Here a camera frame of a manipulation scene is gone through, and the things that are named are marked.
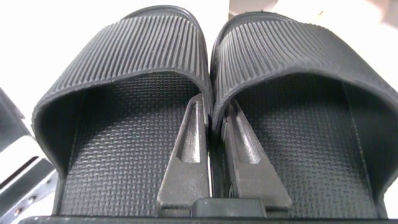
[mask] slide sandal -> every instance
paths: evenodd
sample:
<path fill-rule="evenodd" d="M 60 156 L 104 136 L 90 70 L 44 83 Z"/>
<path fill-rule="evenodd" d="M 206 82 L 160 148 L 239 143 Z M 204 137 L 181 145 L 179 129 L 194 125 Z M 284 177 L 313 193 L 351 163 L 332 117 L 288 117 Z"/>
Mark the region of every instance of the slide sandal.
<path fill-rule="evenodd" d="M 398 94 L 335 34 L 269 12 L 238 15 L 216 40 L 211 79 L 230 197 L 296 218 L 387 217 Z"/>
<path fill-rule="evenodd" d="M 96 34 L 33 115 L 60 175 L 54 215 L 189 215 L 210 197 L 210 83 L 203 34 L 182 8 L 141 9 Z"/>

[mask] textured footbed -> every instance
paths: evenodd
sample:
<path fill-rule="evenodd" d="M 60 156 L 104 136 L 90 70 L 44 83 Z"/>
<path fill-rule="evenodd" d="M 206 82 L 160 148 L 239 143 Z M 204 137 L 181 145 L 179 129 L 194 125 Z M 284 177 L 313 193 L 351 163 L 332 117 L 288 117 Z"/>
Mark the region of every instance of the textured footbed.
<path fill-rule="evenodd" d="M 341 82 L 289 75 L 236 100 L 292 198 L 291 217 L 377 218 Z"/>
<path fill-rule="evenodd" d="M 198 88 L 149 75 L 86 91 L 61 215 L 156 216 L 156 196 Z"/>

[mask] black slide sandal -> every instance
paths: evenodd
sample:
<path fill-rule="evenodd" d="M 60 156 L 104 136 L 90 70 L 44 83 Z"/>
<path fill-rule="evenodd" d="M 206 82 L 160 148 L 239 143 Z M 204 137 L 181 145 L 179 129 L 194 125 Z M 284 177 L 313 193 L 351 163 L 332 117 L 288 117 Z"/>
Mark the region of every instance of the black slide sandal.
<path fill-rule="evenodd" d="M 290 217 L 387 217 L 383 195 L 398 172 L 398 95 L 336 35 L 268 12 L 238 15 L 215 43 L 211 79 L 231 195 L 266 203 L 280 190 L 279 176 L 292 204 L 282 203 L 280 190 L 271 208 L 289 207 Z M 266 157 L 277 175 L 271 189 L 254 191 L 241 181 L 250 175 L 237 174 L 242 164 L 264 170 L 258 161 Z"/>
<path fill-rule="evenodd" d="M 210 196 L 207 71 L 198 22 L 179 7 L 141 9 L 93 37 L 33 115 L 60 174 L 54 215 L 189 216 Z"/>

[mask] ribbed strap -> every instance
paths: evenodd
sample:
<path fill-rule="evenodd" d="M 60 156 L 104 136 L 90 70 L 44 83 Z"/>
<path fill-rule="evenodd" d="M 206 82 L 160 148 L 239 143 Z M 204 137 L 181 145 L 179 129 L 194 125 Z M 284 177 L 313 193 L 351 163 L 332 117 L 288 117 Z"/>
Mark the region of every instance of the ribbed strap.
<path fill-rule="evenodd" d="M 366 88 L 396 104 L 397 93 L 334 33 L 277 14 L 233 18 L 216 41 L 212 79 L 216 92 L 213 130 L 220 130 L 234 95 L 260 82 L 293 73 L 314 73 Z"/>
<path fill-rule="evenodd" d="M 43 105 L 68 93 L 151 73 L 187 77 L 212 108 L 206 45 L 198 25 L 178 12 L 147 13 L 96 34 L 39 101 L 34 117 Z"/>

